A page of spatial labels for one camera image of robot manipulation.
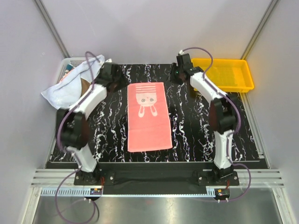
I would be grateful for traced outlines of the light blue white towel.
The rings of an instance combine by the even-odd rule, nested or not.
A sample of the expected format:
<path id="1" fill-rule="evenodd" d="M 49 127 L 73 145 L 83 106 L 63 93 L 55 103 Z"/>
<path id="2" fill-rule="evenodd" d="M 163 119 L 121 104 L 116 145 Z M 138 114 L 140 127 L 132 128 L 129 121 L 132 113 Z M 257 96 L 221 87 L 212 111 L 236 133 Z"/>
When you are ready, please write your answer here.
<path id="1" fill-rule="evenodd" d="M 41 95 L 56 109 L 71 106 L 88 89 L 86 85 L 96 78 L 104 62 L 103 55 L 89 58 L 89 64 L 85 58 L 64 59 L 58 73 L 60 80 Z"/>

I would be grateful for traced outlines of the pink rabbit towel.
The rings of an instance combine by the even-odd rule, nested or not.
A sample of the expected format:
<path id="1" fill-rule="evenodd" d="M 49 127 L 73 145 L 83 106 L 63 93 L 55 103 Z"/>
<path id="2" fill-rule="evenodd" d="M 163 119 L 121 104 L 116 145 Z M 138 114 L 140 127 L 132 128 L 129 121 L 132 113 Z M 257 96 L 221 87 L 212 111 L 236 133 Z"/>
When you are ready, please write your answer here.
<path id="1" fill-rule="evenodd" d="M 128 151 L 172 148 L 171 124 L 162 82 L 128 85 Z"/>

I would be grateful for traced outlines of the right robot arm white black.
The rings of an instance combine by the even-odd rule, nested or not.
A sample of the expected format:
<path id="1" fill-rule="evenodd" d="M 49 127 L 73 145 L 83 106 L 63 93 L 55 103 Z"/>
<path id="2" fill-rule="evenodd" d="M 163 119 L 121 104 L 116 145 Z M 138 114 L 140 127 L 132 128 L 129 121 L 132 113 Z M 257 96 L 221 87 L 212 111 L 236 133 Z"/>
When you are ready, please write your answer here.
<path id="1" fill-rule="evenodd" d="M 215 156 L 210 179 L 223 185 L 233 174 L 231 160 L 232 138 L 239 130 L 240 113 L 233 98 L 217 87 L 200 67 L 194 67 L 189 54 L 179 53 L 177 63 L 172 65 L 171 81 L 177 84 L 190 82 L 190 86 L 198 90 L 209 103 L 209 125 L 215 136 Z"/>

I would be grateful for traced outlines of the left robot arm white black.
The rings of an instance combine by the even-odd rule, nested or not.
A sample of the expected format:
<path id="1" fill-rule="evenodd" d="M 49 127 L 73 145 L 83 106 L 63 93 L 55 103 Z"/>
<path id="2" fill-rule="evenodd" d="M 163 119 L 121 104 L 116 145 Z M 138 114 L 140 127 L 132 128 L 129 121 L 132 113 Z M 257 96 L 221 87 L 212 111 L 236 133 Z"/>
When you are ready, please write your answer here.
<path id="1" fill-rule="evenodd" d="M 60 108 L 56 117 L 56 140 L 60 150 L 70 153 L 78 164 L 78 172 L 91 184 L 101 179 L 100 168 L 89 148 L 88 117 L 109 93 L 128 85 L 121 66 L 111 61 L 103 63 L 87 91 L 68 108 Z"/>

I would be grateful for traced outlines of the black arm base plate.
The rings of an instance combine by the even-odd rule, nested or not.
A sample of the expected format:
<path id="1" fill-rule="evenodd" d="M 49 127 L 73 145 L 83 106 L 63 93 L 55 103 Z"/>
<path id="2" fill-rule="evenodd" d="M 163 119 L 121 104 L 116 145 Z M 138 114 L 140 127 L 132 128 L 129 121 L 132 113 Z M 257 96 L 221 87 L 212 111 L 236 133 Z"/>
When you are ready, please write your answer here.
<path id="1" fill-rule="evenodd" d="M 91 172 L 75 174 L 75 185 L 113 186 L 121 183 L 195 183 L 199 186 L 238 186 L 239 177 L 232 167 L 218 171 L 212 162 L 100 163 Z"/>

